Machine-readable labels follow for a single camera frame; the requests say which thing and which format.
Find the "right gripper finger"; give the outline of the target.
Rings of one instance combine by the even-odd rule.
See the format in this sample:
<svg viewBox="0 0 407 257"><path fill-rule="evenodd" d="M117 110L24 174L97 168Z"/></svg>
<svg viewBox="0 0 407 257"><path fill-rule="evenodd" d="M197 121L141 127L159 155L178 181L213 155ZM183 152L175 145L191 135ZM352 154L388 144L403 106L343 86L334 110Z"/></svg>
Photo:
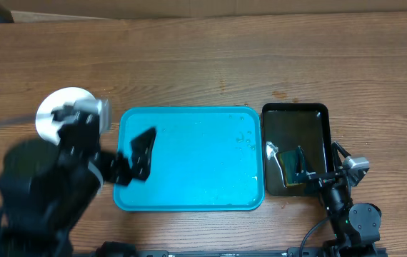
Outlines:
<svg viewBox="0 0 407 257"><path fill-rule="evenodd" d="M346 158L350 156L350 153L347 152L347 150L341 146L341 144L337 141L334 141L331 144L331 151L332 151L332 157L333 157L333 166L335 171L339 171L342 167L342 160L341 157Z"/></svg>
<svg viewBox="0 0 407 257"><path fill-rule="evenodd" d="M308 168L308 162L300 146L296 148L296 157L297 162L294 181L296 183L305 183L309 180L309 176L314 175L314 171Z"/></svg>

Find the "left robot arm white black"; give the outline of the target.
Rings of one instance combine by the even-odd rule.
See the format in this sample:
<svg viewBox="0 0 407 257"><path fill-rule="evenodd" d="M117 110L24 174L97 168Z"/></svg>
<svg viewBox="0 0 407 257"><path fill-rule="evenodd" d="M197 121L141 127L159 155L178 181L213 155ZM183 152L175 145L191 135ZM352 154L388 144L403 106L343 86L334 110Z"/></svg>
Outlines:
<svg viewBox="0 0 407 257"><path fill-rule="evenodd" d="M127 186L150 174L156 129L131 141L132 157L103 151L102 112L93 104L50 111L60 141L22 141L0 174L0 256L72 256L72 228L105 183Z"/></svg>

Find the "white plate with ketchup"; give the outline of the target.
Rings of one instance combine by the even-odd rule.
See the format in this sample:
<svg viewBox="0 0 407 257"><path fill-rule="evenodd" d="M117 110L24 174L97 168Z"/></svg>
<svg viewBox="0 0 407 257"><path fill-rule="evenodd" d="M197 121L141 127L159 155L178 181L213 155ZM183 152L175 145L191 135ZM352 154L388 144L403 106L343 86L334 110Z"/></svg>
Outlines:
<svg viewBox="0 0 407 257"><path fill-rule="evenodd" d="M36 112L35 127L38 135L43 140L58 145L60 142L58 130L63 122L55 121L51 112L64 105L73 106L77 100L81 99L95 99L95 97L86 89L78 87L59 89L47 96Z"/></svg>

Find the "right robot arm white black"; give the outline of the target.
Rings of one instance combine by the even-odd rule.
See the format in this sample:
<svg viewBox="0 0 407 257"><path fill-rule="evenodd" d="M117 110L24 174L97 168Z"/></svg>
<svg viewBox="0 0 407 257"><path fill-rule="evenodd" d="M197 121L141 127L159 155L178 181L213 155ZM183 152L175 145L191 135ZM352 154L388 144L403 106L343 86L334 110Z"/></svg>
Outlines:
<svg viewBox="0 0 407 257"><path fill-rule="evenodd" d="M316 194L325 208L326 217L303 237L301 245L291 250L291 256L345 256L381 257L387 250L377 248L380 240L382 213L372 203L354 203L352 188L368 173L369 161L363 156L351 155L338 142L331 144L334 171L308 175L303 182L305 192ZM329 222L334 239L320 248L305 247L308 238L317 228Z"/></svg>

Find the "green yellow sponge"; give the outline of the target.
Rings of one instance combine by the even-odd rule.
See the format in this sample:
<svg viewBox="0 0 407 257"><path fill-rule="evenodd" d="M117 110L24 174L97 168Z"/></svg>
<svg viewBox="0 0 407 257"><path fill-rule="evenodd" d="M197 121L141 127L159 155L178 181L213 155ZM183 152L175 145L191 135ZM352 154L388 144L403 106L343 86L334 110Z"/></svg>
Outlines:
<svg viewBox="0 0 407 257"><path fill-rule="evenodd" d="M292 151L284 151L276 154L276 157L283 174L283 182L286 187L297 186L300 183L294 181L296 171L296 149Z"/></svg>

